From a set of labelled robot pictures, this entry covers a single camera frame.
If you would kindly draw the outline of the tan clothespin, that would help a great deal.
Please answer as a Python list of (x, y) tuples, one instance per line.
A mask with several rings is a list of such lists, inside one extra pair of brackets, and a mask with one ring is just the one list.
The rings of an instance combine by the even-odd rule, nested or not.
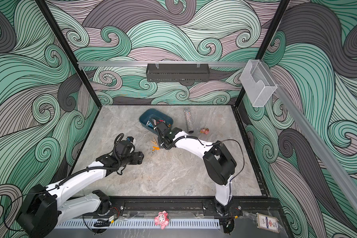
[(157, 141), (156, 141), (155, 137), (152, 137), (151, 142), (152, 142), (154, 145), (158, 145), (158, 143), (157, 143)]

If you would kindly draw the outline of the cyan clothespin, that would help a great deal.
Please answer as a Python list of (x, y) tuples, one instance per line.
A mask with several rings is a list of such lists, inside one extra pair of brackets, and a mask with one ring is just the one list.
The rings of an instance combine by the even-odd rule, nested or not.
[(153, 128), (153, 124), (150, 121), (148, 121), (146, 125), (150, 128)]

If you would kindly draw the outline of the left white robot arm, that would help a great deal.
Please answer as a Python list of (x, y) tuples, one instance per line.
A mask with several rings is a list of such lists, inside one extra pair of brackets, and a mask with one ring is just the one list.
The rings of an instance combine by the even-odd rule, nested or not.
[(110, 198), (101, 190), (72, 199), (72, 196), (97, 180), (103, 179), (119, 168), (140, 165), (144, 159), (142, 152), (133, 152), (116, 157), (105, 154), (98, 157), (88, 167), (61, 181), (42, 186), (34, 186), (25, 197), (16, 216), (17, 223), (31, 238), (44, 238), (57, 225), (69, 219), (97, 213), (106, 216), (111, 210)]

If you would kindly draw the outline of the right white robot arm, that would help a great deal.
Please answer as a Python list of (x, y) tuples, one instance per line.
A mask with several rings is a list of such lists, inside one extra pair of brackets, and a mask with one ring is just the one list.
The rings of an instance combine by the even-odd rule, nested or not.
[(203, 160), (207, 174), (216, 184), (215, 200), (223, 207), (232, 200), (231, 181), (237, 162), (221, 141), (206, 142), (179, 129), (168, 127), (164, 122), (153, 126), (159, 145), (170, 150), (184, 149)]

